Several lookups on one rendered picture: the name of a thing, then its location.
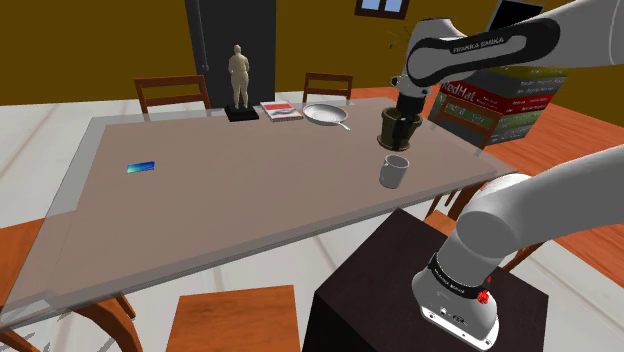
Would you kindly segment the red and white book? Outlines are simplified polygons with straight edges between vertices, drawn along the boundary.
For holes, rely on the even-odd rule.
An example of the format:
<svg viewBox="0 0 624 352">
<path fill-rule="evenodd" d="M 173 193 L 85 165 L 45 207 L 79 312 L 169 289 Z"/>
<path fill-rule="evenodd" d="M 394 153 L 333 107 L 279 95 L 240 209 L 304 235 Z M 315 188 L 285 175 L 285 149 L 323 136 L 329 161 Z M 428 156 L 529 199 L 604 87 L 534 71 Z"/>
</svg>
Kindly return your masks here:
<svg viewBox="0 0 624 352">
<path fill-rule="evenodd" d="M 261 102 L 261 107 L 272 122 L 303 119 L 304 116 L 288 101 Z"/>
</svg>

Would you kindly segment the grey frying pan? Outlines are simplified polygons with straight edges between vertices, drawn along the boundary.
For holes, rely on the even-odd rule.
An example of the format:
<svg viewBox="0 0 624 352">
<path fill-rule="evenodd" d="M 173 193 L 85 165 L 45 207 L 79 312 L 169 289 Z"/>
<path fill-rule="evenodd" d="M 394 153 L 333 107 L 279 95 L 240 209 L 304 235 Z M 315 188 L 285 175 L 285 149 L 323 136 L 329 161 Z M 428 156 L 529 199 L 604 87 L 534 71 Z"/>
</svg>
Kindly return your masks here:
<svg viewBox="0 0 624 352">
<path fill-rule="evenodd" d="M 328 104 L 310 104 L 302 109 L 303 115 L 313 123 L 325 126 L 337 125 L 350 131 L 350 128 L 344 124 L 348 118 L 348 113 L 341 109 Z"/>
</svg>

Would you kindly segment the dark door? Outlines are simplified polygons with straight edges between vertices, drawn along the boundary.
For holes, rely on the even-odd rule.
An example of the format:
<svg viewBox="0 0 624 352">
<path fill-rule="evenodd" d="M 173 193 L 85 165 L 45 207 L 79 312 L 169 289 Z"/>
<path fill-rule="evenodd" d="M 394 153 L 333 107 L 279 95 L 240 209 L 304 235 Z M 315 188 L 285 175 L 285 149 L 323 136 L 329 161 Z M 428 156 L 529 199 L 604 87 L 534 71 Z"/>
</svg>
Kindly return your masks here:
<svg viewBox="0 0 624 352">
<path fill-rule="evenodd" d="M 196 72 L 211 106 L 234 102 L 228 61 L 239 45 L 250 62 L 251 106 L 275 97 L 276 0 L 184 0 Z"/>
</svg>

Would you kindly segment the dark olive plant pot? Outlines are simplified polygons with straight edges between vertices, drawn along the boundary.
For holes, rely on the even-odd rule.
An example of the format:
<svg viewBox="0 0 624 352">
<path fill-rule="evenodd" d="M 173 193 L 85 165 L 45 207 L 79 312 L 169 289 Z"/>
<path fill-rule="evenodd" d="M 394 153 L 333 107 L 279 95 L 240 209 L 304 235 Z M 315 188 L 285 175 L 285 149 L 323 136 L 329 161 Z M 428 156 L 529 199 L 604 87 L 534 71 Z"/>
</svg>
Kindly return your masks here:
<svg viewBox="0 0 624 352">
<path fill-rule="evenodd" d="M 407 124 L 402 118 L 401 112 L 394 107 L 382 110 L 382 129 L 377 136 L 378 143 L 385 149 L 392 151 L 405 151 L 410 148 L 409 140 L 415 130 L 422 125 L 423 119 L 416 115 L 415 119 Z"/>
</svg>

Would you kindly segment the beige human figure statue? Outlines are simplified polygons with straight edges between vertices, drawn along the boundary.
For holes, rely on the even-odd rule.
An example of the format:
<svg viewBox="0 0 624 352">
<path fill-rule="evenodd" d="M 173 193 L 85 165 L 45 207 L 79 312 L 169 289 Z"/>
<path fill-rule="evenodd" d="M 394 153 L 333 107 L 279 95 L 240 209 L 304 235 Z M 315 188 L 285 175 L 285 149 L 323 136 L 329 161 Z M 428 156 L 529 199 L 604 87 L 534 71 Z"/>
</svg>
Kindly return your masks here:
<svg viewBox="0 0 624 352">
<path fill-rule="evenodd" d="M 250 64 L 248 58 L 242 54 L 241 46 L 236 44 L 234 46 L 234 54 L 228 61 L 233 102 L 226 105 L 225 112 L 230 122 L 259 119 L 255 109 L 249 105 L 249 70 Z"/>
</svg>

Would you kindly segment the window with brown frame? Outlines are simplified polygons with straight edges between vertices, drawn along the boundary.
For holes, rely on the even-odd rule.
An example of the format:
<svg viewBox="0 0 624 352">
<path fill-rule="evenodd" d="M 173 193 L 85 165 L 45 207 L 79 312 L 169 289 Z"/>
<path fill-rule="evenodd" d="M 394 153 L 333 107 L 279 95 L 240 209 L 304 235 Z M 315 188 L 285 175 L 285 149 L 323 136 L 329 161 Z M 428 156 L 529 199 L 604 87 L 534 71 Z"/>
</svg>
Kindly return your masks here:
<svg viewBox="0 0 624 352">
<path fill-rule="evenodd" d="M 410 0 L 356 0 L 355 15 L 403 20 Z"/>
</svg>

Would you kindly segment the dark robot stand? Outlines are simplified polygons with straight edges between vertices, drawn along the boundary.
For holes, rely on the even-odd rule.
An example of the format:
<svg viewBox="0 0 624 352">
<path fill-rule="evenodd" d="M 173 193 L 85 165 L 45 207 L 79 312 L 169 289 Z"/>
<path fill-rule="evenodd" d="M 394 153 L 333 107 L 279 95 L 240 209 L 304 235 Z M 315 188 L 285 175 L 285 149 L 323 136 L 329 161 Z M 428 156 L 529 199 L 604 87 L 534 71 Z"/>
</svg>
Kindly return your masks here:
<svg viewBox="0 0 624 352">
<path fill-rule="evenodd" d="M 477 352 L 426 321 L 412 278 L 445 235 L 395 210 L 315 291 L 302 352 Z M 544 352 L 548 296 L 497 268 L 500 330 L 487 352 Z"/>
</svg>

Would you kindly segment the brown dining table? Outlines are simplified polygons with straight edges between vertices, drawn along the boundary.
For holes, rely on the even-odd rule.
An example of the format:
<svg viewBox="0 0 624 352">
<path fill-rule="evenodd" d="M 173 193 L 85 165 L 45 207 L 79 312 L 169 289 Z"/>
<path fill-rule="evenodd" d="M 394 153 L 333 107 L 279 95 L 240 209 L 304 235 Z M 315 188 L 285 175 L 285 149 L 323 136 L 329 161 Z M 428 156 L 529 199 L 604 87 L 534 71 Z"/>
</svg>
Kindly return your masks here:
<svg viewBox="0 0 624 352">
<path fill-rule="evenodd" d="M 424 121 L 396 189 L 380 184 L 386 98 L 345 125 L 221 112 L 90 122 L 0 313 L 0 331 L 420 203 L 511 172 Z M 126 172 L 154 161 L 151 171 Z"/>
</svg>

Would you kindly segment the stack of large books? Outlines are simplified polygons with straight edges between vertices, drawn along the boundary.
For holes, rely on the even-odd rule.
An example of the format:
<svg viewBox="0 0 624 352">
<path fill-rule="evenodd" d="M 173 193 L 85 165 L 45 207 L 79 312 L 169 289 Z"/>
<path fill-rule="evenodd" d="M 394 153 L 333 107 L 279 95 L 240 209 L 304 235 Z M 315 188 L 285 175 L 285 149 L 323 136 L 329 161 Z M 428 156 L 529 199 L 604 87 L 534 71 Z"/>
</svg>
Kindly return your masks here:
<svg viewBox="0 0 624 352">
<path fill-rule="evenodd" d="M 443 83 L 439 93 L 501 113 L 488 144 L 493 145 L 525 137 L 566 78 L 565 69 L 495 67 Z"/>
</svg>

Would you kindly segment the grey mug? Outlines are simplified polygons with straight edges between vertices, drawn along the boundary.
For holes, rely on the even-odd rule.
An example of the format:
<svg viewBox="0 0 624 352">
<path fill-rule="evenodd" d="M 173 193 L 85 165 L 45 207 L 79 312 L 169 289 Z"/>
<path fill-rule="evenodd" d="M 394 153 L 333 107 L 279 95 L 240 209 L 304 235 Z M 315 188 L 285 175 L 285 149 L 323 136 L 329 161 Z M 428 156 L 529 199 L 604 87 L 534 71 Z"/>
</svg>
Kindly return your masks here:
<svg viewBox="0 0 624 352">
<path fill-rule="evenodd" d="M 398 188 L 409 165 L 409 161 L 402 156 L 395 154 L 387 155 L 380 170 L 380 184 L 390 189 Z"/>
</svg>

